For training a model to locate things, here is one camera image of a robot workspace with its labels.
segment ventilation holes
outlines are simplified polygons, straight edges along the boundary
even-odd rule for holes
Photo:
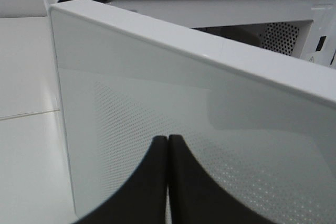
[[[289,23],[269,23],[261,35],[261,47],[291,56],[300,29]]]

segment white microwave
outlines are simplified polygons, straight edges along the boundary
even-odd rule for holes
[[[182,134],[252,210],[336,220],[336,0],[45,3],[79,217]]]

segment black object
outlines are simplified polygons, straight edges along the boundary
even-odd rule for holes
[[[105,203],[76,224],[164,224],[167,188],[167,138],[154,137],[143,160]]]
[[[223,190],[201,167],[184,139],[171,135],[169,198],[173,224],[271,224]]]
[[[322,36],[320,38],[319,43],[317,44],[317,47],[316,47],[316,50],[315,50],[316,52],[319,52],[319,51],[322,50],[322,47],[323,47],[323,44],[324,44],[325,40],[326,40],[326,36]]]

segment microwave door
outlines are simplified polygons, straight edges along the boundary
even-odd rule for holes
[[[253,211],[334,222],[334,70],[91,0],[49,16],[79,217],[179,134]]]

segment perforated mesh screen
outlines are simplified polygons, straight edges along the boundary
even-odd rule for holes
[[[269,23],[261,35],[261,47],[291,56],[300,29],[289,23]]]
[[[318,190],[283,178],[260,162],[252,164],[245,153],[229,147],[227,136],[198,132],[99,82],[95,93],[103,199],[133,173],[153,136],[174,133],[184,136],[196,159],[222,188],[259,214],[288,224],[336,220],[335,207],[324,202]]]

